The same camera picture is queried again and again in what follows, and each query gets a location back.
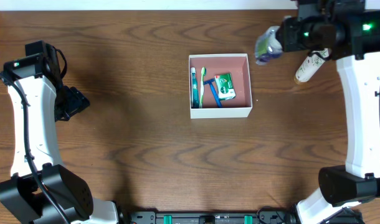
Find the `green soap bar pack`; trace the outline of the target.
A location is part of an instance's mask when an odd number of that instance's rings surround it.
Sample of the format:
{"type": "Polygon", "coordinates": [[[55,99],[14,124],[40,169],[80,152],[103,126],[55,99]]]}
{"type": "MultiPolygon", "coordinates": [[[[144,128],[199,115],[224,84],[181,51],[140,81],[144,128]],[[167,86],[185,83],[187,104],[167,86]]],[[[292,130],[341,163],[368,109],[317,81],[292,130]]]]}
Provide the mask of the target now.
{"type": "Polygon", "coordinates": [[[217,85],[218,98],[220,100],[231,100],[236,97],[232,75],[225,73],[214,76],[217,85]]]}

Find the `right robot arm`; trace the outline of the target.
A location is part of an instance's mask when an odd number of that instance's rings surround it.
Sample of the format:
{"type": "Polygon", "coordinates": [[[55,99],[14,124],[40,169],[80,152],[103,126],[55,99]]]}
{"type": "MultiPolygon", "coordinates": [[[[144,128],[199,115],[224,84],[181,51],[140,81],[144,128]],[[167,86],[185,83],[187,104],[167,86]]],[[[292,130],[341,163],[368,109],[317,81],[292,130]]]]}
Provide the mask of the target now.
{"type": "Polygon", "coordinates": [[[380,10],[364,1],[299,1],[276,38],[284,52],[330,50],[346,110],[346,162],[319,171],[318,188],[296,204],[297,222],[361,223],[353,207],[380,198],[380,10]]]}

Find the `blue disposable razor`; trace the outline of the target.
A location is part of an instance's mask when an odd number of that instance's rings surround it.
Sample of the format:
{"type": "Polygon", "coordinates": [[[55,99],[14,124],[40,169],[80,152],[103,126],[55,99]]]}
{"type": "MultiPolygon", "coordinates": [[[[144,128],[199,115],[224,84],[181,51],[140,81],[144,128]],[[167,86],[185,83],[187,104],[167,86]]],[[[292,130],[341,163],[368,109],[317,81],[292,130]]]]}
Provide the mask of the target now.
{"type": "Polygon", "coordinates": [[[215,79],[206,80],[206,81],[204,81],[204,85],[209,85],[209,87],[211,89],[211,92],[212,92],[212,95],[214,97],[214,100],[215,100],[217,106],[219,108],[222,108],[221,101],[220,101],[219,96],[218,96],[218,94],[216,92],[216,89],[214,88],[214,85],[213,85],[214,82],[215,82],[215,79]]]}

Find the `clear foam pump bottle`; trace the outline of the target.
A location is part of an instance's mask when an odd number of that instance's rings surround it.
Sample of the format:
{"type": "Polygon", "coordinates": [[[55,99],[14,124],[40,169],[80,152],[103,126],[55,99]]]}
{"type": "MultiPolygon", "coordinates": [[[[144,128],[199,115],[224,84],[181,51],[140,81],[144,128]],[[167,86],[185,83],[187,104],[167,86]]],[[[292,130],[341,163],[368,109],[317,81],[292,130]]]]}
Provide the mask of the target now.
{"type": "Polygon", "coordinates": [[[255,43],[255,60],[258,65],[266,65],[269,61],[283,54],[281,43],[276,39],[279,26],[272,26],[262,34],[255,43]]]}

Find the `white leaf-print lotion tube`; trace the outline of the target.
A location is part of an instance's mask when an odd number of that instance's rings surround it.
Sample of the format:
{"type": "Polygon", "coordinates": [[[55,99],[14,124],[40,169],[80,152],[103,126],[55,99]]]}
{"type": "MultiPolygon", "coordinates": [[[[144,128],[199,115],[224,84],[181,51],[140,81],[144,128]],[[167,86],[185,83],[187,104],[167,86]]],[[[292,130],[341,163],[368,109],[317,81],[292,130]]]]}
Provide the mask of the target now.
{"type": "Polygon", "coordinates": [[[314,51],[308,55],[295,73],[295,83],[301,85],[308,82],[309,79],[325,63],[324,58],[327,58],[329,54],[330,51],[328,49],[324,49],[321,51],[314,51]]]}

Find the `green white toothbrush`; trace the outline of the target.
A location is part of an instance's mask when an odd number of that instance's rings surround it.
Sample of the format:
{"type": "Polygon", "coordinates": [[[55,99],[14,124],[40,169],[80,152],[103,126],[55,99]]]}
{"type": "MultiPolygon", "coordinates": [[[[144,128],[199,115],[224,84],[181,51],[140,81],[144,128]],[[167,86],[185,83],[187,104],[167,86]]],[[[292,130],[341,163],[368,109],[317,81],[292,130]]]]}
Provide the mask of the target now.
{"type": "Polygon", "coordinates": [[[199,99],[199,108],[203,107],[203,98],[204,98],[204,77],[206,76],[206,67],[201,69],[201,80],[200,80],[200,99],[199,99]]]}

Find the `red teal toothpaste tube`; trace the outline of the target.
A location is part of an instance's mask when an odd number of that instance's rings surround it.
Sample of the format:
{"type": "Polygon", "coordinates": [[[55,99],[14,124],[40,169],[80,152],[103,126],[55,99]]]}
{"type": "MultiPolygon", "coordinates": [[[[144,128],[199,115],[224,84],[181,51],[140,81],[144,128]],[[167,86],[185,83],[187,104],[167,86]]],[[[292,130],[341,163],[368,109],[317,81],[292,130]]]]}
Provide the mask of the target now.
{"type": "Polygon", "coordinates": [[[197,74],[196,69],[194,67],[191,67],[191,85],[192,85],[192,107],[193,108],[199,108],[199,92],[198,92],[198,85],[197,85],[197,74]]]}

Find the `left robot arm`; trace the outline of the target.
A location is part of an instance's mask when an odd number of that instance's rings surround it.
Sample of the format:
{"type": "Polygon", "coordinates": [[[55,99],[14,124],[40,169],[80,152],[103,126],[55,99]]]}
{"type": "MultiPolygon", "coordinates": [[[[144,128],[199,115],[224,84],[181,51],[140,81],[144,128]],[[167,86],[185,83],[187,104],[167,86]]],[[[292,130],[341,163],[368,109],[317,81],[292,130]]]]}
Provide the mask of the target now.
{"type": "Polygon", "coordinates": [[[0,77],[13,103],[16,140],[11,177],[0,182],[0,202],[21,223],[118,223],[115,203],[94,198],[86,181],[62,162],[55,58],[38,53],[7,62],[0,77]]]}

